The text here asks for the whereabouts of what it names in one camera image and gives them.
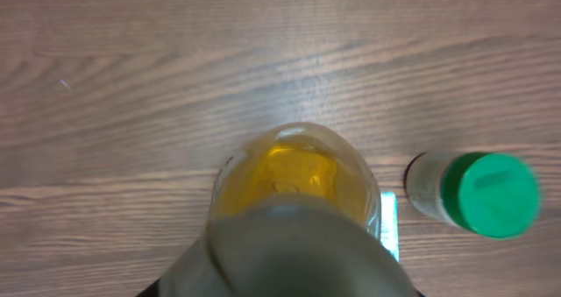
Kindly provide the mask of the small green tissue packet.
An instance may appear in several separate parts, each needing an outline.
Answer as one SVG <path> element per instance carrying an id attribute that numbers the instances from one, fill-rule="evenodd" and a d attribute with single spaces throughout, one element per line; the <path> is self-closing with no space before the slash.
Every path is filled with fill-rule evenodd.
<path id="1" fill-rule="evenodd" d="M 380 241 L 394 259 L 399 261 L 398 202 L 394 192 L 381 193 Z"/>

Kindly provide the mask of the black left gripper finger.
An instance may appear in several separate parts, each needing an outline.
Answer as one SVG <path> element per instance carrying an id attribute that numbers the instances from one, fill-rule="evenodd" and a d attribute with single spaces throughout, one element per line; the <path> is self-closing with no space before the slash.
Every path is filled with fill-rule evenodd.
<path id="1" fill-rule="evenodd" d="M 138 293 L 136 297 L 160 297 L 160 281 L 155 280 L 150 286 Z"/>

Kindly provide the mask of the clear bottle with silver cap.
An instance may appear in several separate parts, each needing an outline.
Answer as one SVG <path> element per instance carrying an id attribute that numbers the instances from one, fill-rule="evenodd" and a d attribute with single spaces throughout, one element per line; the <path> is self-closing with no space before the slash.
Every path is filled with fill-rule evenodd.
<path id="1" fill-rule="evenodd" d="M 359 153 L 319 124 L 284 124 L 234 152 L 201 236 L 160 296 L 414 296 L 380 241 L 381 194 Z"/>

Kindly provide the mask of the green lid white jar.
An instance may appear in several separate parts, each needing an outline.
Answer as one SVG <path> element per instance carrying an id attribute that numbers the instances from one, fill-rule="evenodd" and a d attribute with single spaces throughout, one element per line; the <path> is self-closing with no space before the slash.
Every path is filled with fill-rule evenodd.
<path id="1" fill-rule="evenodd" d="M 538 178 L 501 152 L 425 152 L 408 165 L 405 192 L 426 216 L 483 237 L 519 237 L 537 220 Z"/>

